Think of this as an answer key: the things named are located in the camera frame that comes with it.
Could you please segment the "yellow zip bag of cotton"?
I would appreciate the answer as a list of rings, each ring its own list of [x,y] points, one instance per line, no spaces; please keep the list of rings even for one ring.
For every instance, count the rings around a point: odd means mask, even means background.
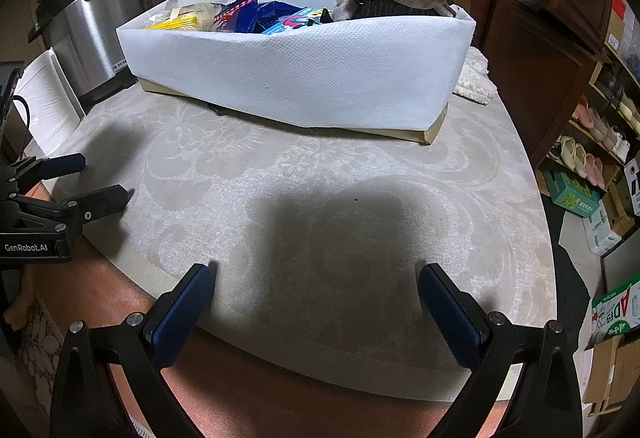
[[[198,2],[155,13],[143,23],[144,28],[167,31],[208,31],[222,5]]]

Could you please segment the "blue cartoon box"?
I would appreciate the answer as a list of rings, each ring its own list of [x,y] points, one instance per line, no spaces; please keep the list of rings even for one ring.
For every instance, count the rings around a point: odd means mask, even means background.
[[[266,28],[262,34],[279,34],[299,30],[300,28],[306,28],[307,26],[329,24],[332,22],[333,16],[327,8],[303,8],[290,16],[286,16],[278,23],[271,25],[270,28]]]

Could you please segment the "white green printed carton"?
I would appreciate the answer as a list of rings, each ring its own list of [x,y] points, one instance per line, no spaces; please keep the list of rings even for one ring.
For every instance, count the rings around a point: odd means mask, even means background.
[[[592,302],[591,343],[623,335],[639,325],[639,276],[614,288]]]

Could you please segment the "green cardboard box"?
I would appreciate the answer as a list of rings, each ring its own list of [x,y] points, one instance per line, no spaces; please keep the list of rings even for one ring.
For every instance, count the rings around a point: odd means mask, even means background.
[[[580,179],[555,167],[542,170],[551,201],[564,210],[582,217],[590,217],[599,208],[599,195]]]

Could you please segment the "wooden shoe rack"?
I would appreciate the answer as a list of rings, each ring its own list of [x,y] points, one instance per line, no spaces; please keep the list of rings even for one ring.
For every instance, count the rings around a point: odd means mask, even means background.
[[[600,193],[622,180],[625,165],[639,154],[639,75],[606,42],[590,74],[568,98],[570,112],[551,128],[551,138],[541,150],[536,166],[556,165],[572,178]],[[601,164],[603,184],[593,184],[562,159],[561,142],[574,140]]]

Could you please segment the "blue pad package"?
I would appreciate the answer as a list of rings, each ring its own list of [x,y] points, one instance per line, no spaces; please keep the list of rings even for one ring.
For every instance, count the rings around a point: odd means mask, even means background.
[[[300,8],[270,0],[235,0],[225,5],[213,20],[209,31],[216,33],[263,33],[288,16],[299,12]]]

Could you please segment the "white fluffy towel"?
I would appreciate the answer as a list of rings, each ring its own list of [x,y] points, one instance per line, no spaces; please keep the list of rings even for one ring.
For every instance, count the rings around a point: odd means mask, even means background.
[[[454,94],[481,106],[487,106],[498,96],[498,88],[488,73],[488,59],[480,50],[470,47],[454,87]]]

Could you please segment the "white fabric storage bin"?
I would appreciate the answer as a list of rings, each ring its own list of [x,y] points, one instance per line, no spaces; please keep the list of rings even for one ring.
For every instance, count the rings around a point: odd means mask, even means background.
[[[116,33],[132,74],[236,112],[303,128],[427,130],[445,109],[475,30],[452,18],[386,16],[277,34]]]

